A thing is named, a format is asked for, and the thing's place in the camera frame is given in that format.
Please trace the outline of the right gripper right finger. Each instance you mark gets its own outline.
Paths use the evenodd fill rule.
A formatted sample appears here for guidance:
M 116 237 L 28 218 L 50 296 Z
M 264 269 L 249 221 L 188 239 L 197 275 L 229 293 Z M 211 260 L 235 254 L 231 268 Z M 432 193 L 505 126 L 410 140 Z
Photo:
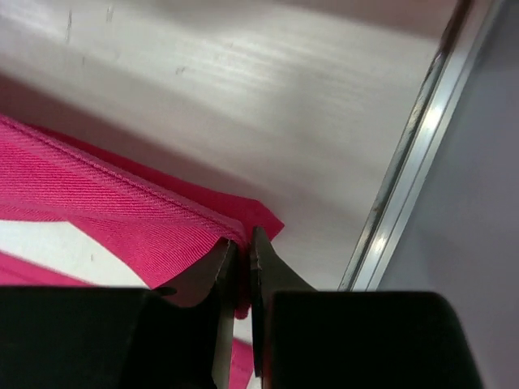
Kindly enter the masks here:
M 255 375 L 265 388 L 480 388 L 457 314 L 433 292 L 312 288 L 252 233 Z

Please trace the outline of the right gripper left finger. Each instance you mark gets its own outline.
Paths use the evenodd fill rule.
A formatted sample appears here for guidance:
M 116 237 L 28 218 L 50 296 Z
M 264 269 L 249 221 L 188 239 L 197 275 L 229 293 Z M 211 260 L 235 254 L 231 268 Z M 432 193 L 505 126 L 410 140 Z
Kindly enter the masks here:
M 155 289 L 81 284 L 1 257 L 4 388 L 226 388 L 238 248 Z

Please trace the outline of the pink trousers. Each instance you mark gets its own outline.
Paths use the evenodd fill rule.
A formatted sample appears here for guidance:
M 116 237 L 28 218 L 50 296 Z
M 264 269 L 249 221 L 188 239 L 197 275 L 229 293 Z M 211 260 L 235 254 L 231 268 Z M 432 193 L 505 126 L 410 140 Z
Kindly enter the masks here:
M 1 217 L 72 224 L 151 288 L 196 263 L 222 237 L 245 250 L 254 227 L 268 237 L 283 229 L 254 199 L 8 117 L 1 119 Z

